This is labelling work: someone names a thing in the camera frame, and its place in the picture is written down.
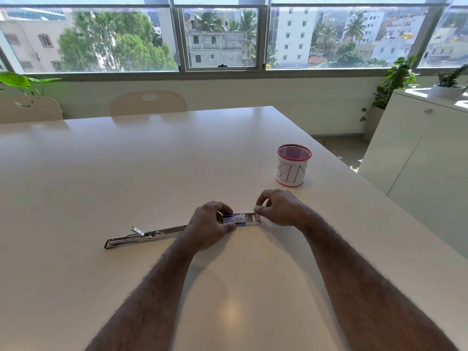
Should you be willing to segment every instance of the potted plant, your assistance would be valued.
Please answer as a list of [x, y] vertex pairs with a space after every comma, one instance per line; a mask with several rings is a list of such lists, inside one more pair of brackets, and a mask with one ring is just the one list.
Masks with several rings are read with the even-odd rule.
[[457, 85], [457, 77], [466, 69], [468, 69], [468, 64], [452, 71], [438, 73], [439, 82], [429, 90], [427, 98], [441, 97], [446, 100], [458, 101], [465, 92], [466, 87]]
[[[32, 96], [42, 96], [44, 97], [44, 90], [46, 85], [48, 85], [51, 82], [59, 81], [62, 80], [60, 78], [30, 78], [24, 75], [16, 74], [14, 72], [9, 72], [9, 71], [3, 71], [0, 72], [0, 82], [10, 86], [12, 88], [18, 88], [18, 90], [21, 91], [21, 93], [27, 97], [24, 98], [24, 100], [18, 100], [18, 97], [12, 97], [12, 99], [15, 101], [15, 104], [19, 107], [22, 108], [28, 108], [34, 105], [34, 99]], [[42, 84], [42, 91], [39, 91], [37, 88], [32, 89], [32, 84]]]
[[393, 91], [398, 88], [414, 88], [418, 86], [413, 84], [413, 82], [416, 81], [417, 74], [411, 71], [411, 67], [416, 59], [417, 58], [413, 55], [410, 55], [407, 59], [404, 57], [396, 59], [393, 63], [393, 67], [388, 70], [389, 74], [385, 81], [381, 86], [377, 86], [377, 92], [373, 93], [375, 98], [374, 102], [372, 102], [371, 109], [361, 109], [361, 111], [366, 112], [366, 114], [361, 117], [360, 122], [366, 121], [363, 139], [368, 143], [371, 141], [377, 129]]

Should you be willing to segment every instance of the hairy forearm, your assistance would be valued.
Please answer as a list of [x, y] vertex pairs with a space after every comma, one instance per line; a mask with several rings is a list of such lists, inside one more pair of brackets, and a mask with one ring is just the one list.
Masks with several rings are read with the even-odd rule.
[[194, 255], [180, 236], [86, 350], [168, 350], [185, 276]]
[[353, 351], [457, 350], [429, 317], [322, 217], [304, 208], [296, 228], [312, 248]]

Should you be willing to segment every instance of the chair backrest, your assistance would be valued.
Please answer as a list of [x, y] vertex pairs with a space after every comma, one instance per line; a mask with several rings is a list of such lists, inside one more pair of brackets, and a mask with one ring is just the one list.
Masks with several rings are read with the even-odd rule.
[[111, 116], [186, 112], [187, 101], [172, 91], [137, 91], [116, 97], [109, 105]]
[[0, 124], [58, 120], [63, 120], [60, 105], [49, 97], [0, 96]]

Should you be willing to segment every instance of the cabinet door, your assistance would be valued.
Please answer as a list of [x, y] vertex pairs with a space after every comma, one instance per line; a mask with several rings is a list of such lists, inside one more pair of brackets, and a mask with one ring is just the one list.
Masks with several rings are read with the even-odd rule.
[[358, 171], [383, 194], [388, 194], [423, 136], [431, 106], [401, 94], [392, 95]]
[[468, 258], [467, 113], [434, 108], [389, 198]]

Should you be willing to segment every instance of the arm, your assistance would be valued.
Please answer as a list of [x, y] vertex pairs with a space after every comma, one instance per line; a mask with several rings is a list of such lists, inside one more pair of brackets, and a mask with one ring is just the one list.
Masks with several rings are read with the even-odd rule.
[[278, 225], [294, 225], [306, 237], [353, 351], [457, 350], [429, 317], [293, 194], [266, 190], [256, 204], [256, 213]]
[[182, 287], [192, 258], [235, 230], [222, 223], [232, 209], [221, 202], [198, 207], [185, 231], [94, 337], [86, 351], [169, 349]]

